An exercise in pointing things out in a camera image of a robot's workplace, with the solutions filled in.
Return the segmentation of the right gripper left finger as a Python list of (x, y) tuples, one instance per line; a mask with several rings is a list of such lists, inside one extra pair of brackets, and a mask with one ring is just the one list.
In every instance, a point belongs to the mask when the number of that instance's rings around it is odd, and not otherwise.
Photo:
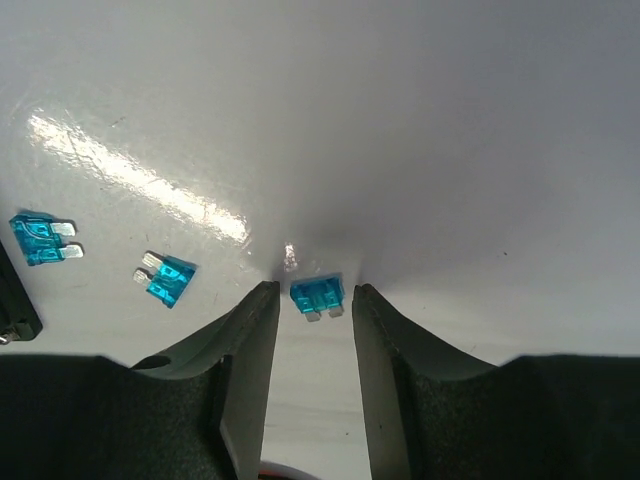
[(262, 281), (219, 319), (133, 369), (151, 378), (209, 375), (202, 426), (227, 479), (256, 479), (280, 313), (280, 283)]

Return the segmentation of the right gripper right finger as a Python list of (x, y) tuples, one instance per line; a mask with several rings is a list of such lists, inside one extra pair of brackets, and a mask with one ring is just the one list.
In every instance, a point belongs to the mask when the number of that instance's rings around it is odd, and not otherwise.
[(421, 401), (412, 375), (459, 381), (494, 366), (405, 317), (371, 284), (355, 287), (352, 318), (371, 477), (422, 479)]

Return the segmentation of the black fuse box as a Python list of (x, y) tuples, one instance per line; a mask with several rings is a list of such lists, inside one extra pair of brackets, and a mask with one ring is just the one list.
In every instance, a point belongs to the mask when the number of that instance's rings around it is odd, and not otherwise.
[(12, 264), (4, 245), (0, 253), (1, 345), (34, 340), (43, 324)]

